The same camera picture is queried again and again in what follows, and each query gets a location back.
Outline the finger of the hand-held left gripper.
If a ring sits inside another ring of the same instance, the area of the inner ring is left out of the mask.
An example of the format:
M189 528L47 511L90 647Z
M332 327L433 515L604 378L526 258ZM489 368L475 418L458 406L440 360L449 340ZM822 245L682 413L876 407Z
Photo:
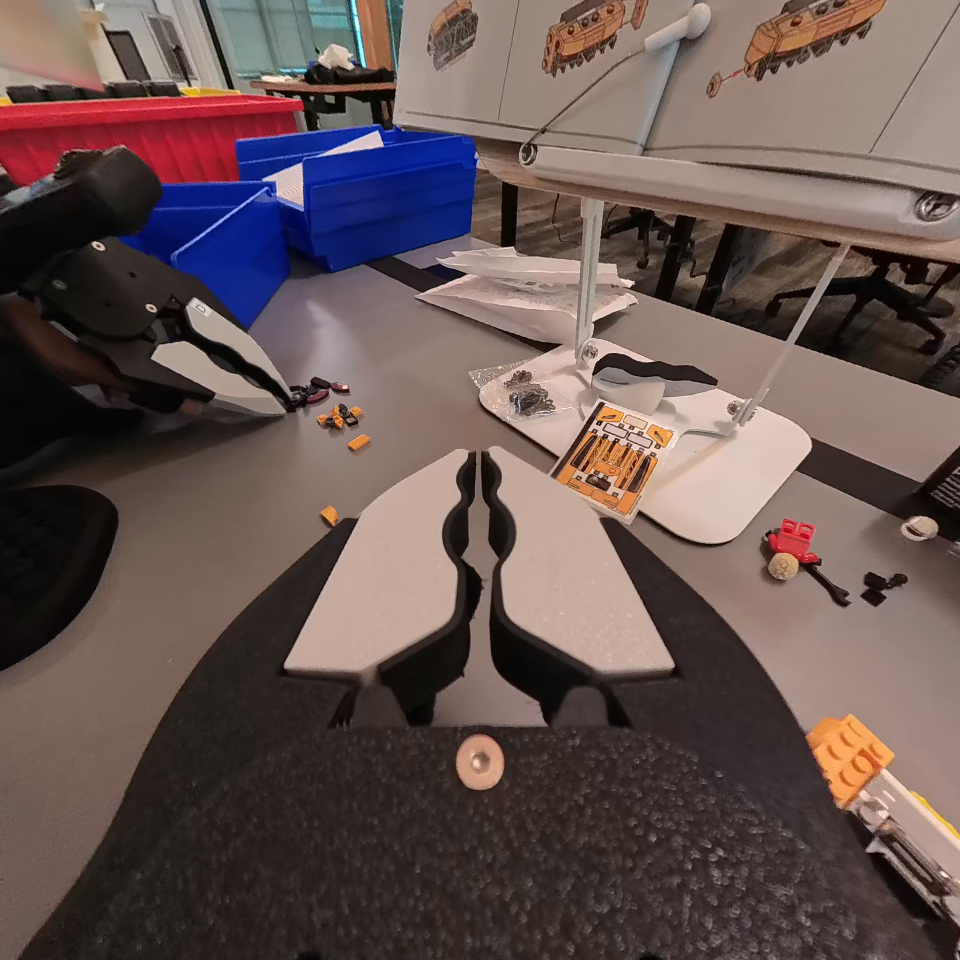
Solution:
M287 413L286 406L270 390L219 366L197 346L157 346L151 359L211 392L208 404L215 409L253 417L282 417Z
M293 411L291 393L273 361L243 328L193 297L183 308L183 347L197 347L224 369L269 390L287 413Z

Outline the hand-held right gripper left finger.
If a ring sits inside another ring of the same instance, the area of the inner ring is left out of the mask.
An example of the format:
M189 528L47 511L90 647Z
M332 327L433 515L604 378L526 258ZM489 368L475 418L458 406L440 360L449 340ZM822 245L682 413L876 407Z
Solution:
M482 582L464 561L476 455L454 449L370 502L283 663L285 674L390 690L432 712L464 673Z

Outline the pile of small lego pieces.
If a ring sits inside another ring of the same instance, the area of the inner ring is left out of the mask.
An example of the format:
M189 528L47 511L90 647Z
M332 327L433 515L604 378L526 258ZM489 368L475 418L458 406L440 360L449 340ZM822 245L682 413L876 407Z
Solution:
M321 428L340 431L359 426L363 411L348 402L352 389L347 383L313 376L305 383L290 385L289 390L294 409L311 411Z

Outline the person's left forearm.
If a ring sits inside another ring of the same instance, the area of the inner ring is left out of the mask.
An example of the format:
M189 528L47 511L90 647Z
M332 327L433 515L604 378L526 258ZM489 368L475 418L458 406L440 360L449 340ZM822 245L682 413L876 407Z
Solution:
M77 390L54 376L18 336L42 317L33 301L1 297L1 466L23 464L42 451L77 438L111 436L140 426L142 409L114 407L97 389Z

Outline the red lego minifigure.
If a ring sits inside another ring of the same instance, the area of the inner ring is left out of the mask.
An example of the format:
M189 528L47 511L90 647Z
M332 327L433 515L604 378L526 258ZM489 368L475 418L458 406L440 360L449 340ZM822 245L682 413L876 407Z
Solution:
M812 550L815 526L810 523L784 519L780 525L764 535L764 544L770 558L769 576L777 582L786 582L801 569L818 567L821 558Z

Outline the black lego wrench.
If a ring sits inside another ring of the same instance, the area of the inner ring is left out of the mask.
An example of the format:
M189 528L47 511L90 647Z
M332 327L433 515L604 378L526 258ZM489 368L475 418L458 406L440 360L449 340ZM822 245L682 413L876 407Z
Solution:
M851 606L851 593L846 588L834 583L822 570L822 558L804 558L800 568L808 573L828 594L831 602L840 608Z

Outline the partly built lego car chassis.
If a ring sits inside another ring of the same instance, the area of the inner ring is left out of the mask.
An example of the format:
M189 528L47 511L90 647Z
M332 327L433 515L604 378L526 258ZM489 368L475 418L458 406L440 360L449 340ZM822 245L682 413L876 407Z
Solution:
M890 772L894 751L855 716L825 718L806 739L871 862L922 918L958 933L958 829Z

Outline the lego instruction booklet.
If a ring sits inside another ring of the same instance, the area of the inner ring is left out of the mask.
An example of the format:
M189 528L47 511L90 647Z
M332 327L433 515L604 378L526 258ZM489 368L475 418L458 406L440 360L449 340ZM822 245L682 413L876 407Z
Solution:
M950 169L958 2L404 2L395 118L694 162Z

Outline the blue plastic bin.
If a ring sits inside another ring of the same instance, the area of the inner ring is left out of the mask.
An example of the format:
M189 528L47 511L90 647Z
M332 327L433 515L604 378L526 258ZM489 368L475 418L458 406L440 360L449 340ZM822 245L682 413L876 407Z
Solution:
M375 128L295 136L303 207L281 200L287 245L336 273L470 234L477 153L472 138L379 129L382 146L346 150Z
M399 126L385 129L368 125L238 139L234 144L238 179L242 183L258 182L304 158L322 154L354 139L380 134L388 142L400 131Z
M270 181L164 184L146 225L123 242L196 277L244 330L291 272Z

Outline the red plastic bin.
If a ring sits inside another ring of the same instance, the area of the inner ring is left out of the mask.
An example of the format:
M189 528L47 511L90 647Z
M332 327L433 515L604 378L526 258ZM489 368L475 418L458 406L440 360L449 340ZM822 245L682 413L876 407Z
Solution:
M52 173L67 151L124 146L165 185L236 182L236 141L294 134L302 112L298 100L237 93L8 104L1 162L25 186Z

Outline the row of black boxes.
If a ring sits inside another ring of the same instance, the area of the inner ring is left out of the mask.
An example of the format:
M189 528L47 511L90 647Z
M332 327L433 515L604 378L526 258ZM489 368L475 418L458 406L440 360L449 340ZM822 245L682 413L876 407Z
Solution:
M172 80L115 80L108 81L102 89L80 87L69 83L36 85L22 83L10 85L2 97L11 104L62 103L103 99L177 98L184 96Z

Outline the clear bag of black parts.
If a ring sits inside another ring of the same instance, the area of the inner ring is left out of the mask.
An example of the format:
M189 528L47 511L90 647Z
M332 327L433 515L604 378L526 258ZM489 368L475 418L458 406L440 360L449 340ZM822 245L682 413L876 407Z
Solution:
M477 368L469 378L478 389L481 407L507 424L525 424L537 419L573 412L573 399L533 361Z

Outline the black mesh chair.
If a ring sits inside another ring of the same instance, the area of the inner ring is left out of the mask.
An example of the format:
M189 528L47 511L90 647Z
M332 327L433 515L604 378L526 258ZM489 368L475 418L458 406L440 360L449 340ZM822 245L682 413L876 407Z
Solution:
M113 502L82 486L1 493L1 668L52 642L87 606L111 556Z

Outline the white paper bag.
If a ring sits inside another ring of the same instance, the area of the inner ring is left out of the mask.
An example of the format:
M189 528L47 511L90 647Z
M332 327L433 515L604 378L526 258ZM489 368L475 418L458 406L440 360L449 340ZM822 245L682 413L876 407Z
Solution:
M417 299L529 341L573 346L576 339L576 283L466 274L419 293Z
M512 246L455 250L437 262L476 278L540 286L577 287L582 268L577 259L522 255Z

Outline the black office chair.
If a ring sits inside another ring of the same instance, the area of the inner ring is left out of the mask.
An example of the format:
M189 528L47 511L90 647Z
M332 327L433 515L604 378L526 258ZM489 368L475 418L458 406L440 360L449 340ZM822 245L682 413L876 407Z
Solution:
M919 353L933 357L939 354L946 341L946 332L938 321L949 317L954 307L939 297L940 291L959 276L959 265L942 260L895 253L865 246L854 246L852 252L868 258L872 264L869 273L834 277L823 288L820 299L852 298L851 306L831 335L826 351L844 356L849 352L847 332L859 314L871 303L878 303L894 313L902 323L913 326L928 335ZM915 294L889 278L892 269L903 272L908 286L925 285L926 294Z

